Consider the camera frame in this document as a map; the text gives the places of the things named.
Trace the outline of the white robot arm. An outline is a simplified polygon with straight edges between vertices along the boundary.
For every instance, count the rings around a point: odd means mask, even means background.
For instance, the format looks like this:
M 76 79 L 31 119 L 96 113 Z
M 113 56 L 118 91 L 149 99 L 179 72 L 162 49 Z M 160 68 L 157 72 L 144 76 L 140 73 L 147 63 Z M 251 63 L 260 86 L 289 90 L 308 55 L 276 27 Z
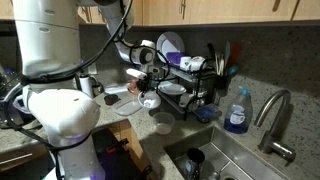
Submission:
M 22 55 L 20 82 L 4 98 L 22 93 L 26 109 L 45 129 L 43 143 L 53 156 L 57 180 L 105 180 L 91 132 L 100 107 L 76 89 L 77 72 L 101 56 L 81 60 L 78 8 L 96 6 L 107 22 L 108 44 L 115 44 L 121 58 L 140 67 L 148 77 L 155 58 L 155 44 L 140 45 L 124 40 L 132 25 L 133 0 L 12 0 Z

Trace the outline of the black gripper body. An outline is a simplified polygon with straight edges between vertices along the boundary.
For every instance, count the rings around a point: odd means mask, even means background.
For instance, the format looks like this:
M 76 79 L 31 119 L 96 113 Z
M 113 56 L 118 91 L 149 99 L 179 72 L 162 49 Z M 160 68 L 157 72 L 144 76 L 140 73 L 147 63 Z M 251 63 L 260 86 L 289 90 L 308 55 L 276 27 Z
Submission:
M 146 77 L 139 79 L 136 82 L 136 86 L 141 93 L 146 93 L 153 89 L 153 79 L 151 75 L 147 75 Z

